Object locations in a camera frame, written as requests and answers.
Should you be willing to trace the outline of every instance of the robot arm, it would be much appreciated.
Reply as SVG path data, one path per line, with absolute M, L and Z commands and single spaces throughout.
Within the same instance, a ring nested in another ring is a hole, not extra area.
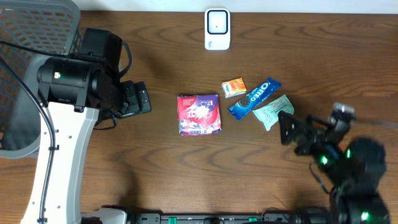
M 95 125 L 151 111 L 145 84 L 120 82 L 122 40 L 106 30 L 87 29 L 79 54 L 68 58 L 39 55 L 27 74 L 37 75 L 43 108 L 55 129 L 51 155 L 49 130 L 41 118 L 40 151 L 34 186 L 21 223 L 81 223 L 80 187 L 88 141 Z M 38 220 L 47 164 L 50 166 L 44 220 Z M 124 224 L 126 212 L 104 209 L 90 216 L 102 223 Z
M 296 142 L 295 153 L 312 156 L 334 184 L 330 210 L 335 223 L 390 222 L 388 209 L 377 192 L 387 170 L 384 146 L 369 138 L 357 138 L 345 152 L 338 147 L 356 121 L 352 107 L 335 103 L 328 121 L 309 116 L 303 122 L 283 111 L 278 116 L 282 144 Z

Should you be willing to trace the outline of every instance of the green led light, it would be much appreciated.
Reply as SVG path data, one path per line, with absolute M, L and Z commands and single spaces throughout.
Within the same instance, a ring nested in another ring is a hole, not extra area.
M 61 78 L 61 73 L 54 72 L 54 78 L 56 78 L 56 79 Z
M 322 163 L 323 165 L 326 165 L 326 164 L 328 163 L 328 158 L 326 158 L 326 156 L 322 156 L 322 157 L 321 157 L 321 163 Z
M 363 212 L 361 215 L 361 220 L 366 221 L 369 219 L 369 217 L 370 217 L 369 212 Z

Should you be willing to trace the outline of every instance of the oreo cookie package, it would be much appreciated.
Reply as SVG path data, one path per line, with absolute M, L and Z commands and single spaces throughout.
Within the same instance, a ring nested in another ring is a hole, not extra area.
M 281 84 L 278 81 L 268 78 L 267 81 L 261 83 L 261 85 L 228 108 L 228 110 L 239 121 L 254 107 L 264 102 L 271 94 L 277 91 L 280 86 Z

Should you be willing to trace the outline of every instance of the wood grain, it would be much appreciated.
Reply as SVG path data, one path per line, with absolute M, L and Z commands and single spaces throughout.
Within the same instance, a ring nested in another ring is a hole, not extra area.
M 326 117 L 340 101 L 359 118 L 398 121 L 397 16 L 233 13 L 231 47 L 222 52 L 203 46 L 203 13 L 82 12 L 80 26 L 108 29 L 129 44 L 133 63 L 124 79 L 144 80 L 153 107 L 93 133 L 82 212 L 104 204 L 165 213 L 328 206 L 308 171 L 311 158 L 281 146 L 278 125 L 266 132 L 253 114 L 236 121 L 227 109 L 239 97 L 225 99 L 222 81 L 243 77 L 252 90 L 272 77 L 282 88 L 267 102 L 287 94 L 299 118 Z M 177 96 L 210 93 L 220 96 L 222 132 L 179 136 Z M 398 130 L 357 124 L 341 146 L 364 135 L 386 147 L 379 188 L 397 220 Z M 1 223 L 22 218 L 35 162 L 0 161 Z

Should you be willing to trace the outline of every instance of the black cable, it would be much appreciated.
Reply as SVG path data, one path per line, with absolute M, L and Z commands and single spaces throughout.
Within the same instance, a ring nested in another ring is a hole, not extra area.
M 49 120 L 49 117 L 45 114 L 45 111 L 43 107 L 41 107 L 39 101 L 35 97 L 35 95 L 31 92 L 29 87 L 21 80 L 21 78 L 18 77 L 18 75 L 12 70 L 12 68 L 4 61 L 2 57 L 0 57 L 0 63 L 5 66 L 11 73 L 11 75 L 17 80 L 17 82 L 21 85 L 21 88 L 26 92 L 26 94 L 29 96 L 29 98 L 33 101 L 34 105 L 37 107 L 39 110 L 39 113 L 42 115 L 43 120 L 45 124 L 47 125 L 49 129 L 49 134 L 50 134 L 50 155 L 49 155 L 49 162 L 47 163 L 47 170 L 45 172 L 45 178 L 44 178 L 44 184 L 43 184 L 43 191 L 42 191 L 42 198 L 40 202 L 40 214 L 39 214 L 39 219 L 37 220 L 41 224 L 45 223 L 45 218 L 44 218 L 44 210 L 45 210 L 45 199 L 47 197 L 47 189 L 49 187 L 49 178 L 50 178 L 50 173 L 51 173 L 51 168 L 52 168 L 52 162 L 54 159 L 54 150 L 55 150 L 55 131 L 53 126 L 51 125 L 51 122 Z
M 124 48 L 126 49 L 127 57 L 129 58 L 129 64 L 126 66 L 126 68 L 124 68 L 123 70 L 121 70 L 119 72 L 119 78 L 123 77 L 127 73 L 127 71 L 130 69 L 131 61 L 132 61 L 129 45 L 124 41 L 122 41 L 122 44 L 123 44 Z
M 385 128 L 398 129 L 398 123 L 393 121 L 386 121 L 382 119 L 357 119 L 357 123 L 370 124 L 373 126 L 382 126 Z
M 274 210 L 278 210 L 278 211 L 282 211 L 281 209 L 279 209 L 279 208 L 275 208 L 275 207 L 269 207 L 269 208 L 267 208 L 267 209 L 265 209 L 265 211 L 261 214 L 261 221 L 265 221 L 264 219 L 264 215 L 266 215 L 266 213 L 269 211 L 269 210 L 271 210 L 271 209 L 274 209 Z M 282 214 L 281 213 L 281 215 L 286 219 L 286 221 L 287 222 L 289 222 L 289 219 L 285 216 L 285 214 Z
M 308 168 L 310 169 L 310 172 L 311 172 L 313 178 L 315 178 L 315 180 L 318 181 L 318 183 L 321 185 L 322 190 L 323 190 L 326 194 L 329 194 L 329 191 L 328 191 L 328 189 L 325 187 L 325 185 L 323 184 L 321 178 L 319 178 L 319 176 L 317 176 L 317 175 L 313 172 L 313 170 L 312 170 L 312 168 L 311 168 L 311 165 L 312 165 L 312 162 L 310 162 L 310 165 L 309 165 Z
M 26 50 L 28 52 L 32 52 L 32 53 L 35 53 L 35 54 L 47 55 L 47 56 L 51 56 L 51 57 L 61 57 L 61 58 L 68 57 L 67 55 L 63 55 L 63 54 L 48 53 L 48 52 L 44 52 L 44 51 L 41 51 L 41 50 L 31 49 L 31 48 L 28 48 L 28 47 L 24 47 L 24 46 L 20 46 L 20 45 L 17 45 L 17 44 L 10 43 L 10 42 L 6 42 L 4 40 L 0 40 L 0 44 L 5 44 L 5 45 L 8 45 L 8 46 L 15 47 L 15 48 L 18 48 L 18 49 L 21 49 L 21 50 Z
M 113 127 L 107 127 L 107 128 L 94 128 L 94 130 L 97 131 L 104 131 L 104 130 L 110 130 L 116 128 L 118 125 L 118 121 L 116 120 L 116 117 L 112 114 L 112 122 L 113 122 Z

